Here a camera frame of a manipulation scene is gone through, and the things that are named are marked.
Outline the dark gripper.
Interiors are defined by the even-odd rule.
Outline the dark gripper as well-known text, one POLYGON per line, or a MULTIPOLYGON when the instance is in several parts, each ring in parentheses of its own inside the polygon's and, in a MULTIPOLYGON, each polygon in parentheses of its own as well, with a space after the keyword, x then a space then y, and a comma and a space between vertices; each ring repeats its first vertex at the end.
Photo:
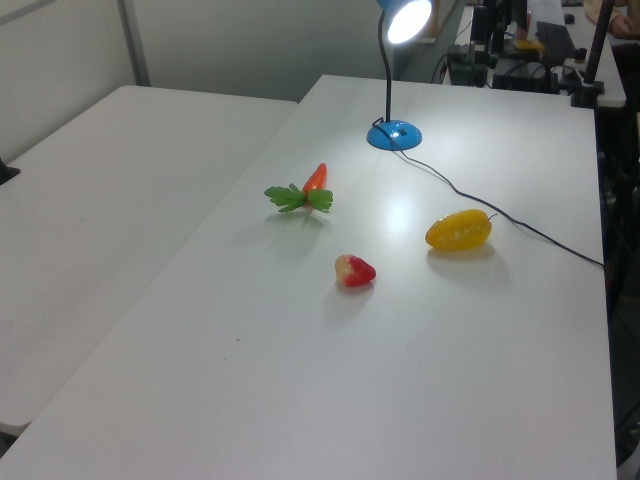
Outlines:
POLYGON ((476 41, 486 41, 489 27, 489 8, 486 6, 475 6, 472 13, 471 21, 471 40, 470 51, 473 53, 479 50, 483 53, 488 52, 486 42, 478 44, 476 41))

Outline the person's hand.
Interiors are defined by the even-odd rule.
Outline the person's hand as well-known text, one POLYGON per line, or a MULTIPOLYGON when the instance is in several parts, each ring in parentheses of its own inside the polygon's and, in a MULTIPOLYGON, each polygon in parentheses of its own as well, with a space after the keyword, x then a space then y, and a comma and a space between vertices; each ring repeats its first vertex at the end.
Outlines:
POLYGON ((614 38, 622 40, 638 40, 639 27, 627 15, 617 15, 609 23, 609 31, 614 38))

